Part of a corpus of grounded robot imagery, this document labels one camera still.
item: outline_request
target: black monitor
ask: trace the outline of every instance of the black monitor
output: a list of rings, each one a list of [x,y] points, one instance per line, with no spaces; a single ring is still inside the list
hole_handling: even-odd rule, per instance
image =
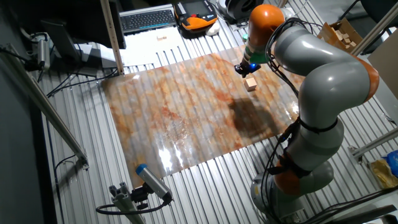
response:
[[[62,57],[52,62],[51,69],[75,72],[81,69],[81,55],[75,44],[96,42],[111,46],[100,0],[5,0],[19,25],[29,34],[47,32]],[[125,49],[121,20],[116,0],[109,0],[119,48]],[[99,51],[93,49],[84,66],[101,63]]]

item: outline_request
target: table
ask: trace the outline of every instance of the table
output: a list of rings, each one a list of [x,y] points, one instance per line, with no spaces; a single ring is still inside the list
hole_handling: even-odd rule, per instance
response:
[[[298,11],[305,0],[295,0],[287,4]],[[145,10],[166,9],[154,7]],[[298,14],[301,19],[322,24],[322,20],[310,3]],[[213,37],[199,37],[192,40],[181,38],[178,47],[157,52],[158,61],[150,65],[125,68],[125,72],[137,72],[161,67],[190,58],[218,52],[243,45],[241,36],[247,29],[233,31],[220,21],[220,33]],[[102,77],[109,70],[98,72]],[[45,93],[55,88],[66,75],[44,76],[40,83]],[[92,78],[70,77],[71,83]],[[110,185],[126,182],[131,189],[126,161],[119,142],[108,102],[100,83],[91,82],[65,89],[50,99],[61,118],[70,128],[77,141],[86,150],[90,168],[83,170],[75,166],[76,159],[70,159],[58,168],[61,202],[65,223],[128,223],[127,218],[97,214],[95,208],[111,203],[108,191]],[[335,179],[324,189],[304,196],[305,211],[299,217],[305,220],[324,208],[338,202],[353,200],[373,193],[379,188],[365,164],[357,164],[349,157],[349,145],[364,146],[394,127],[382,116],[377,106],[377,98],[364,105],[340,114],[345,125],[345,138],[341,149],[330,162],[335,170]],[[49,135],[44,118],[48,157],[51,158]],[[73,155],[58,133],[50,126],[51,144],[55,162]],[[244,147],[240,150],[211,159],[197,166],[163,178],[175,201],[161,211],[144,215],[147,223],[261,223],[265,219],[250,199],[251,180],[264,170],[276,138],[270,138]],[[373,161],[393,149],[398,143],[393,140],[378,146],[364,156]],[[60,207],[55,191],[54,174],[51,170],[53,194],[58,221],[61,223]],[[160,204],[153,195],[148,202],[150,207]]]

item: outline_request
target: orange device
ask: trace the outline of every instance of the orange device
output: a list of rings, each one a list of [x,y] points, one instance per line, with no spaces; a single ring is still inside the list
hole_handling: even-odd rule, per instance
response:
[[[203,32],[217,21],[213,5],[204,0],[174,4],[175,20],[180,27],[190,32]]]

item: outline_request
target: black cable bundle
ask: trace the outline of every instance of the black cable bundle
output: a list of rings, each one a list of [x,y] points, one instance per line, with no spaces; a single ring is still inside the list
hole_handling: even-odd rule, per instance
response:
[[[93,79],[93,80],[88,80],[88,81],[84,81],[84,82],[80,82],[80,83],[75,83],[75,84],[69,84],[69,85],[65,85],[65,86],[61,87],[61,85],[62,85],[63,83],[65,83],[65,82],[72,76],[72,74],[68,74],[67,78],[64,79],[64,81],[62,81],[61,84],[59,84],[59,85],[58,85],[57,87],[55,87],[52,91],[50,91],[50,93],[47,94],[47,97],[50,98],[50,97],[53,96],[54,94],[56,94],[56,93],[58,93],[59,91],[63,90],[64,88],[69,88],[69,87],[72,87],[72,86],[75,86],[75,85],[81,85],[81,84],[84,84],[84,83],[89,83],[89,82],[93,82],[93,81],[99,81],[99,80],[104,80],[104,79],[110,78],[110,77],[111,77],[112,75],[114,75],[117,71],[118,71],[118,70],[115,69],[115,70],[114,70],[113,72],[111,72],[109,75],[105,75],[105,76],[102,77],[102,78],[95,78],[95,79]]]
[[[303,21],[299,18],[296,17],[292,17],[287,19],[284,23],[282,23],[278,28],[276,28],[276,30],[272,33],[272,35],[270,36],[268,43],[266,45],[266,55],[269,58],[268,61],[268,66],[270,67],[270,69],[279,77],[281,78],[283,81],[285,81],[293,90],[294,94],[296,96],[299,95],[299,91],[296,89],[296,87],[294,87],[293,83],[286,77],[286,75],[279,70],[280,65],[277,65],[275,62],[275,57],[274,55],[271,53],[271,47],[272,45],[275,43],[275,41],[278,39],[278,37],[283,33],[283,31],[285,31],[287,28],[292,27],[294,25],[300,25],[304,28],[305,25],[308,24],[310,25],[311,28],[311,33],[314,34],[313,29],[312,29],[312,25],[315,26],[319,26],[322,27],[319,24],[316,23],[312,23],[312,22],[307,22],[307,21]]]
[[[312,34],[314,34],[312,25],[315,25],[315,26],[318,26],[318,27],[322,27],[322,26],[319,25],[319,24],[315,24],[315,23],[312,23],[312,22],[303,21],[303,20],[301,20],[301,19],[299,19],[299,18],[292,17],[292,18],[287,19],[283,24],[281,24],[278,28],[276,28],[276,30],[275,30],[274,33],[271,35],[271,37],[270,37],[270,39],[269,39],[269,41],[268,41],[268,43],[267,43],[267,45],[266,45],[266,55],[267,55],[268,58],[269,58],[269,61],[268,61],[268,63],[267,63],[268,66],[271,68],[271,70],[272,70],[279,78],[281,78],[283,81],[285,81],[285,82],[291,87],[291,89],[293,90],[293,92],[295,93],[296,96],[299,95],[299,91],[296,89],[296,87],[294,87],[293,83],[290,82],[290,80],[286,77],[286,75],[283,74],[283,72],[281,72],[281,71],[279,70],[280,65],[277,65],[277,64],[276,64],[276,62],[275,62],[275,57],[274,57],[274,55],[271,54],[271,47],[272,47],[272,45],[275,43],[275,41],[278,39],[278,37],[283,33],[283,31],[285,31],[285,30],[288,29],[289,27],[292,27],[292,26],[294,26],[294,25],[300,25],[300,26],[306,28],[306,27],[305,27],[306,24],[308,24],[308,25],[310,26],[310,30],[309,30],[309,31],[310,31]],[[275,145],[274,150],[273,150],[273,152],[271,153],[271,156],[270,156],[270,158],[269,158],[269,160],[268,160],[268,162],[267,162],[267,164],[266,164],[265,171],[264,171],[264,173],[263,173],[263,175],[262,175],[262,180],[261,180],[261,199],[262,199],[262,202],[263,202],[263,204],[264,204],[264,206],[265,206],[265,208],[266,208],[266,213],[267,213],[272,219],[274,219],[275,222],[280,223],[280,224],[282,224],[283,222],[282,222],[282,221],[279,219],[279,217],[276,215],[275,210],[274,210],[274,207],[273,207],[273,204],[272,204],[272,196],[269,195],[269,193],[268,193],[268,191],[267,191],[267,189],[268,189],[267,180],[268,180],[269,174],[270,174],[267,170],[268,170],[269,168],[273,167],[272,161],[273,161],[274,158],[275,158],[277,148],[278,148],[279,145],[280,145],[282,142],[284,142],[291,134],[292,134],[291,137],[293,138],[294,133],[284,133],[284,134],[282,134],[282,135],[278,138],[277,144]],[[264,192],[263,192],[264,180],[266,181],[266,183],[265,183],[265,191],[266,191],[266,192],[265,192],[265,195],[266,195],[267,201],[269,202],[269,206],[268,206],[268,207],[266,206],[266,203],[265,203],[265,200],[264,200]],[[330,218],[330,217],[332,217],[332,216],[334,216],[334,215],[336,215],[336,214],[338,214],[338,213],[340,213],[340,212],[342,212],[342,211],[344,211],[344,210],[347,210],[347,209],[352,208],[352,207],[354,207],[354,206],[357,206],[357,205],[359,205],[359,204],[361,204],[361,203],[367,202],[367,201],[369,201],[369,200],[375,199],[375,198],[377,198],[377,197],[379,197],[379,196],[382,196],[382,195],[391,193],[391,192],[396,191],[396,190],[398,190],[398,186],[397,186],[397,187],[394,187],[394,188],[390,188],[390,189],[380,190],[380,191],[375,192],[375,193],[373,193],[373,194],[369,194],[369,195],[367,195],[367,196],[364,196],[364,197],[361,197],[361,198],[359,198],[359,199],[352,200],[352,201],[349,201],[349,202],[337,203],[336,205],[332,205],[332,206],[330,206],[330,207],[324,209],[322,212],[316,214],[314,217],[309,218],[307,221],[302,222],[302,223],[300,223],[300,224],[314,224],[314,223],[320,223],[320,222],[326,220],[327,218]]]

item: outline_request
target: keyboard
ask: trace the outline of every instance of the keyboard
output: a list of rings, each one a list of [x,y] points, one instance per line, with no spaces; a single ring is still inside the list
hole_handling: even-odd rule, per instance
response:
[[[173,12],[170,9],[121,16],[120,19],[125,34],[176,24]]]

